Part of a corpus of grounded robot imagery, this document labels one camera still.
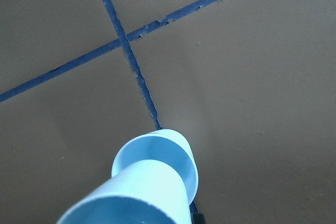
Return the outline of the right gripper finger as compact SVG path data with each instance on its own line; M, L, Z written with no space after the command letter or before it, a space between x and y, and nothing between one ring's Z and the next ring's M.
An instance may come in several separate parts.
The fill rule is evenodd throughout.
M204 215L202 213L191 214L192 224L204 224Z

